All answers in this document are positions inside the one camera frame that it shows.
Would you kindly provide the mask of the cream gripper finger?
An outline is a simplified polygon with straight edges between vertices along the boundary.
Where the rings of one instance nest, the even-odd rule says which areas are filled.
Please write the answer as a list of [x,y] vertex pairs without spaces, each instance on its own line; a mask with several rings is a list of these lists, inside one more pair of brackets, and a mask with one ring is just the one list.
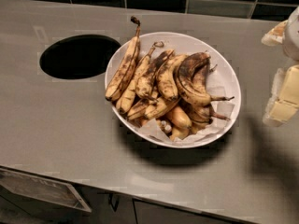
[[286,28],[288,21],[282,21],[269,32],[267,32],[263,37],[261,42],[266,46],[276,46],[282,45],[284,41],[284,30]]
[[279,68],[274,76],[263,123],[278,127],[290,120],[299,110],[299,65]]

